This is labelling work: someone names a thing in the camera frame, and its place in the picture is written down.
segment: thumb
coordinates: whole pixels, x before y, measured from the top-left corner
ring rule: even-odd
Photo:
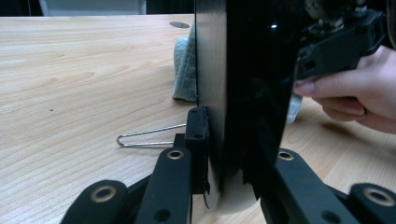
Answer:
[[[359,96],[367,90],[370,74],[366,69],[350,70],[323,77],[296,81],[294,91],[314,98]]]

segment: folded cloth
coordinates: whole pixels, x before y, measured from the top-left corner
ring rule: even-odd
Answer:
[[[189,37],[180,37],[175,45],[175,81],[172,97],[186,101],[197,100],[196,61],[195,61],[195,27],[191,27]],[[297,94],[290,97],[286,123],[293,123],[300,110],[303,98]]]

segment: light wood tabletop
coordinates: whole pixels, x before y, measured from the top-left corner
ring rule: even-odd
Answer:
[[[0,18],[0,223],[59,223],[90,184],[130,186],[163,147],[120,148],[116,137],[184,123],[193,103],[171,97],[173,50],[193,15]],[[174,130],[138,140],[172,140]],[[371,182],[396,191],[396,136],[340,123],[304,99],[282,147],[341,191]],[[260,205],[195,223],[264,223]]]

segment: metal wire loop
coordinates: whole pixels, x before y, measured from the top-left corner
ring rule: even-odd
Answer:
[[[185,127],[186,124],[178,124],[175,126],[170,126],[170,127],[165,127],[165,128],[161,128],[161,129],[154,129],[154,130],[149,130],[149,131],[145,131],[145,132],[141,132],[141,133],[126,133],[126,134],[122,134],[120,136],[117,137],[117,144],[119,144],[119,146],[121,147],[144,147],[144,146],[157,146],[157,145],[171,145],[173,144],[173,142],[148,142],[148,143],[122,143],[121,139],[122,138],[127,138],[127,137],[133,137],[133,136],[138,136],[138,135],[143,135],[143,134],[148,134],[148,133],[159,133],[159,132],[164,132],[167,130],[171,130],[171,129],[176,129],[176,128],[181,128],[181,127]]]

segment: black device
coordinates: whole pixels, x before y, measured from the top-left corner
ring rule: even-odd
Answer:
[[[301,18],[314,2],[321,10],[310,14],[322,21],[305,29]],[[363,27],[364,35],[353,36],[369,44],[353,54],[351,68],[383,38],[382,13],[357,16],[352,7],[362,7],[361,2],[197,0],[199,105],[189,112],[186,133],[176,135],[151,176],[129,188],[109,180],[86,188],[63,223],[190,223],[191,195],[204,194],[206,206],[216,209],[239,171],[243,184],[261,199],[268,223],[394,223],[393,192],[358,184],[345,195],[323,184],[298,154],[279,149],[294,76],[329,70],[314,50],[302,52],[311,44],[326,49],[329,38],[350,37],[349,30]],[[350,13],[352,23],[331,24]],[[331,27],[336,30],[315,34]],[[332,63],[333,68],[346,67]]]

